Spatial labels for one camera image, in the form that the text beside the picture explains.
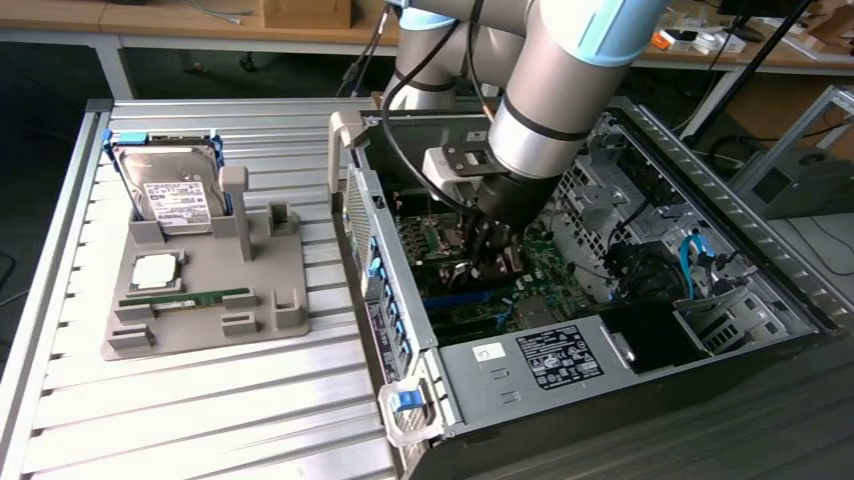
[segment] aluminum table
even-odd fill
[[[327,187],[330,114],[370,99],[90,102],[0,386],[0,478],[393,479]],[[305,337],[106,362],[130,200],[102,132],[206,134],[247,206],[302,219]]]

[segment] warning label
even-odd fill
[[[544,390],[605,375],[574,325],[518,337],[517,342]]]
[[[147,183],[145,186],[151,209],[162,226],[211,223],[202,182]]]

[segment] gray floor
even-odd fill
[[[258,71],[239,66],[239,52],[189,52],[206,73],[186,73],[178,52],[129,49],[130,70],[141,98],[325,97],[338,88],[353,57],[255,54]],[[363,93],[382,90],[393,59],[372,64]],[[98,58],[86,47],[0,44],[0,252],[18,267],[0,291],[0,302],[30,286],[54,202],[59,195],[74,138],[87,99],[110,97]],[[692,113],[702,96],[704,72],[634,69],[622,94],[649,105],[669,124]],[[716,134],[737,127],[722,119]],[[0,259],[0,276],[9,262]],[[0,307],[0,360],[18,327],[23,299]]]

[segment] motherboard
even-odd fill
[[[461,261],[460,227],[457,213],[398,218],[408,260],[442,345],[585,316],[593,300],[568,268],[542,222],[528,230],[522,243],[528,268],[516,282],[486,291],[449,291],[438,271]]]

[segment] blue ram slot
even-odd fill
[[[460,307],[461,305],[473,305],[485,303],[493,298],[493,292],[468,293],[465,295],[452,295],[450,297],[434,297],[425,299],[425,308],[437,310],[440,308]]]

